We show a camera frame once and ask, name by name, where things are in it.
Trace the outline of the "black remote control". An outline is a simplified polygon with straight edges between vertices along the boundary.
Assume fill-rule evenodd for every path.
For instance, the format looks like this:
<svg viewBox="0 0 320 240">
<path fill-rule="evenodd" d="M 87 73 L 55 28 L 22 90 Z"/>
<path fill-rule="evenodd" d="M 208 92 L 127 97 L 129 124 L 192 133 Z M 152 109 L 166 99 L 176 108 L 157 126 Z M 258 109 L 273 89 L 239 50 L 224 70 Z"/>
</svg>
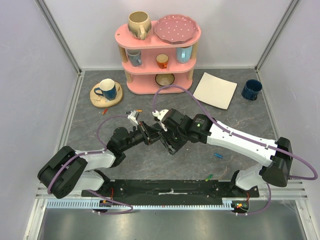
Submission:
<svg viewBox="0 0 320 240">
<path fill-rule="evenodd" d="M 160 141 L 171 155 L 176 154 L 185 144 L 172 130 L 161 130 L 159 136 Z"/>
</svg>

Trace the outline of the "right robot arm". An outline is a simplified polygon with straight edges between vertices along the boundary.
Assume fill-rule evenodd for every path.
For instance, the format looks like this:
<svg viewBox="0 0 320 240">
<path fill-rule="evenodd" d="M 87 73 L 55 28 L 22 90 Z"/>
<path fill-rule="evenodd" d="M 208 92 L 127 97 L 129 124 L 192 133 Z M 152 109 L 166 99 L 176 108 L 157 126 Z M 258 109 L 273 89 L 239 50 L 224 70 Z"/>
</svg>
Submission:
<svg viewBox="0 0 320 240">
<path fill-rule="evenodd" d="M 259 138 L 230 128 L 220 121 L 210 120 L 205 114 L 190 118 L 173 108 L 155 111 L 153 116 L 162 127 L 161 142 L 171 155 L 191 142 L 223 147 L 256 161 L 256 165 L 234 173 L 229 184 L 233 196 L 240 197 L 262 183 L 287 186 L 292 165 L 292 157 L 286 154 L 292 152 L 288 139 Z"/>
</svg>

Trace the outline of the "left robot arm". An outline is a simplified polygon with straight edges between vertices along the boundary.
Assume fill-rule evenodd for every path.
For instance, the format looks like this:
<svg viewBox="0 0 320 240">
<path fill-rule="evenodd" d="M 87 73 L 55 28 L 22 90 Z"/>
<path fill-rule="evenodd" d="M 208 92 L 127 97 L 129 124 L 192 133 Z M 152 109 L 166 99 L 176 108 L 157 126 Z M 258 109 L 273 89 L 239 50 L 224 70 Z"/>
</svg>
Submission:
<svg viewBox="0 0 320 240">
<path fill-rule="evenodd" d="M 99 197 L 104 197 L 109 193 L 110 185 L 97 170 L 117 167 L 125 159 L 126 150 L 140 143 L 153 144 L 160 139 L 162 131 L 159 123 L 149 126 L 140 121 L 132 131 L 116 128 L 102 150 L 80 151 L 64 146 L 40 169 L 37 178 L 57 199 L 66 197 L 73 190 L 85 189 L 92 189 Z"/>
</svg>

